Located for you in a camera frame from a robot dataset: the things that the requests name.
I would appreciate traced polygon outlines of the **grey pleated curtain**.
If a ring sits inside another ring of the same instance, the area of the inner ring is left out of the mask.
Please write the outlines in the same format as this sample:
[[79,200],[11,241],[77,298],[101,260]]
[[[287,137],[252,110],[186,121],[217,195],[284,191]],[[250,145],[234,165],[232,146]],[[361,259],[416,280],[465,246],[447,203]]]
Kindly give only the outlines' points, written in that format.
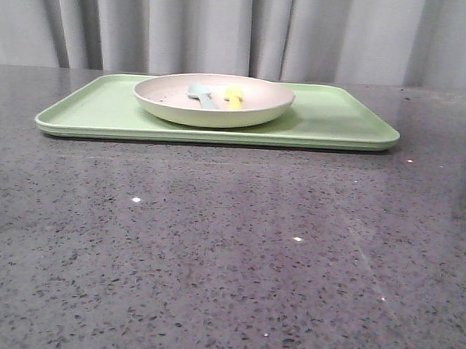
[[0,64],[466,89],[466,0],[0,0]]

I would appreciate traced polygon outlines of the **light blue plastic spoon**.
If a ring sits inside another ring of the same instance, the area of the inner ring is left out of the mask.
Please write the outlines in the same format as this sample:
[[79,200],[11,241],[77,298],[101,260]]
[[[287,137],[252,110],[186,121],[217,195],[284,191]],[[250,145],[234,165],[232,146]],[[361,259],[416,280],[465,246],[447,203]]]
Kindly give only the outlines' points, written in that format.
[[203,84],[191,84],[187,88],[187,97],[198,100],[203,109],[215,110],[219,108],[212,100],[210,89]]

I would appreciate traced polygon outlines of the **light green plastic tray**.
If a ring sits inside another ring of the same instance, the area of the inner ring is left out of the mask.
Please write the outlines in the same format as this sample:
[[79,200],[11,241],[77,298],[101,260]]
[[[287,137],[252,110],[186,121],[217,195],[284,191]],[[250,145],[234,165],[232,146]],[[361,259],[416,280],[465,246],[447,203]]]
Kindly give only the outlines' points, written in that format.
[[145,75],[106,75],[36,115],[37,126],[58,137],[115,138],[207,144],[385,151],[400,134],[339,87],[289,84],[291,108],[273,121],[230,129],[189,127],[161,120],[136,100]]

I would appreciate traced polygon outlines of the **yellow plastic fork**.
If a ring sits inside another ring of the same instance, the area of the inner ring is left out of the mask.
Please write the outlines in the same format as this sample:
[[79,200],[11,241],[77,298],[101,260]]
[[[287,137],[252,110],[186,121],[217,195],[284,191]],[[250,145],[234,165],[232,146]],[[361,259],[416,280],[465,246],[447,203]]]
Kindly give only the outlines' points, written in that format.
[[236,85],[228,86],[225,90],[225,100],[229,102],[230,110],[241,110],[244,95],[240,87]]

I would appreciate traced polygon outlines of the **cream white round plate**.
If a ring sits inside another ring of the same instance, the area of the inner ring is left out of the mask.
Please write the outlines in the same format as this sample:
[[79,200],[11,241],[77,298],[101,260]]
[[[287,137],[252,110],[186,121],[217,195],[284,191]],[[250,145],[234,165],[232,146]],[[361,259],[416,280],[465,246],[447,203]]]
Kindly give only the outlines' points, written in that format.
[[[203,109],[198,100],[187,97],[191,84],[203,84],[212,93],[219,107]],[[243,92],[243,108],[230,110],[225,100],[228,86],[238,86]],[[293,91],[281,84],[250,77],[221,73],[185,73],[153,77],[137,83],[133,93],[147,112],[177,124],[204,128],[254,126],[270,122],[282,114],[296,99]]]

